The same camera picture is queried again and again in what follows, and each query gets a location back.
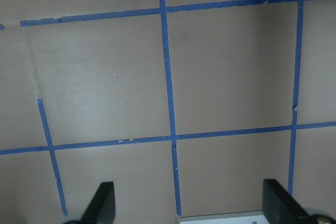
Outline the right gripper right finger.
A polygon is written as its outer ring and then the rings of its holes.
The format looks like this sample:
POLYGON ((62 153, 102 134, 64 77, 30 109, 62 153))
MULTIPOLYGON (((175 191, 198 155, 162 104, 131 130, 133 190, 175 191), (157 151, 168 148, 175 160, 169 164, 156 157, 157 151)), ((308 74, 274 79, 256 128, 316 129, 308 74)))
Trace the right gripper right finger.
POLYGON ((270 224, 308 221, 308 213, 276 179, 264 179, 262 186, 263 214, 270 224))

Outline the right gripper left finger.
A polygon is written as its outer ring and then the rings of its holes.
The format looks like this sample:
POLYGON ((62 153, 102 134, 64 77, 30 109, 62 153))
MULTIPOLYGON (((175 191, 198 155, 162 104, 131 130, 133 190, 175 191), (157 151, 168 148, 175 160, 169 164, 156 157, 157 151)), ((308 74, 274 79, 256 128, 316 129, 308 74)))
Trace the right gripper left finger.
POLYGON ((80 218, 80 223, 114 223, 115 203, 114 183, 101 183, 80 218))

